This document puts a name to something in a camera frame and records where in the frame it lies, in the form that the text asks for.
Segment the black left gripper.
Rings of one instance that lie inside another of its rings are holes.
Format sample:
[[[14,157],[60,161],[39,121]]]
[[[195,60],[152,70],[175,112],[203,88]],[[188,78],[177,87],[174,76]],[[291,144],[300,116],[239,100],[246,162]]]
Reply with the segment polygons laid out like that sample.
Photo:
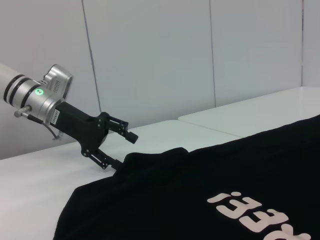
[[[99,149],[109,131],[119,134],[132,144],[139,138],[128,130],[128,122],[106,112],[96,117],[90,116],[65,101],[56,106],[50,125],[79,142],[81,154],[103,170],[107,167],[118,170],[123,165]]]

